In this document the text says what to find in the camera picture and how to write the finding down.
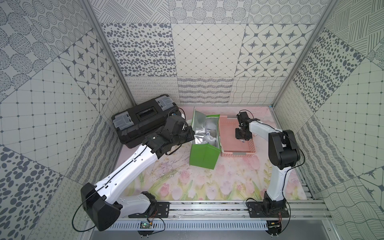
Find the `white ice pack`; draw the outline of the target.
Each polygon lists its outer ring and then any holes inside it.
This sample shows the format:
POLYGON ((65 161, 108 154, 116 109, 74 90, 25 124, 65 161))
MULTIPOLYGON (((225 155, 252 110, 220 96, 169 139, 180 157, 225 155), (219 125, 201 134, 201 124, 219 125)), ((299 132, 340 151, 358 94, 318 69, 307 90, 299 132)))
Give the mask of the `white ice pack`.
POLYGON ((217 143, 217 130, 206 129, 205 135, 203 137, 203 142, 215 146, 217 143))

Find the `green insulated delivery bag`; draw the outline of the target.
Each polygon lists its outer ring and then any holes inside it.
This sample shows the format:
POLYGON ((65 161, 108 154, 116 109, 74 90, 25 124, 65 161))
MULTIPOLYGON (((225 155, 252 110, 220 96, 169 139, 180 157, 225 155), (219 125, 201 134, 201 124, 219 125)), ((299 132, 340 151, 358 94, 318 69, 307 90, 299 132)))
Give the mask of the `green insulated delivery bag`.
POLYGON ((221 154, 219 115, 194 111, 192 127, 195 132, 190 153, 190 165, 213 170, 221 154))

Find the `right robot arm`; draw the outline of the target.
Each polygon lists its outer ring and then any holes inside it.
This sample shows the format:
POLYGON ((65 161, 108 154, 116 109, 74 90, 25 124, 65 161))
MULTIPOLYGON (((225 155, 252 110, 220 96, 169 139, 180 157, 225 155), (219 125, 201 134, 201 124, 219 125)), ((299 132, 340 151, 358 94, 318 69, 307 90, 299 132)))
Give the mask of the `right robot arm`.
POLYGON ((249 141, 257 135, 268 142, 268 156, 274 166, 271 181, 263 199, 263 210, 266 213, 281 211, 286 208, 285 190, 291 170, 301 159, 296 139, 290 130, 278 130, 261 122, 251 119, 246 111, 237 114, 239 127, 235 130, 238 140, 249 141))

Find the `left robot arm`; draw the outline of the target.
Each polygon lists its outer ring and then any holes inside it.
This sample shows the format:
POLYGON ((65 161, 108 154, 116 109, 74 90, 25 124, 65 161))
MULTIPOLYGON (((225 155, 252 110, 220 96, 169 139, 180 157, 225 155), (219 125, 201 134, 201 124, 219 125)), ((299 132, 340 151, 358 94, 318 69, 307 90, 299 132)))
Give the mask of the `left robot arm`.
POLYGON ((157 214, 157 200, 149 192, 123 197, 124 190, 147 167, 163 155, 171 155, 172 147, 194 140, 194 131, 185 118, 171 115, 164 126, 147 135, 139 148, 115 171, 96 184, 86 183, 80 190, 82 208, 99 231, 105 231, 122 216, 157 214))

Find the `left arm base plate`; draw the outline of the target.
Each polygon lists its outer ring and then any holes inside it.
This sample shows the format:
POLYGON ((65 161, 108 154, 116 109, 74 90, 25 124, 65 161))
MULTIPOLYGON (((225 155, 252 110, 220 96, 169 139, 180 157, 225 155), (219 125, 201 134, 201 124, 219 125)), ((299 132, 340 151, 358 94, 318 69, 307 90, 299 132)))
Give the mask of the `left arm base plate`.
POLYGON ((129 218, 149 219, 149 218, 168 218, 170 202, 151 203, 144 213, 129 215, 129 218))

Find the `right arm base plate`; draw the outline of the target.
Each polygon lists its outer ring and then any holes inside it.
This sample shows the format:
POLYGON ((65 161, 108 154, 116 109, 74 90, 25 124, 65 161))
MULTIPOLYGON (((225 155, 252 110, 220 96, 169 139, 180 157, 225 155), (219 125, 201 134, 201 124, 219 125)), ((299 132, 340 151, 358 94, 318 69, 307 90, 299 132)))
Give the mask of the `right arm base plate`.
POLYGON ((250 218, 288 218, 290 217, 289 209, 286 206, 272 208, 263 202, 249 201, 246 202, 250 218))

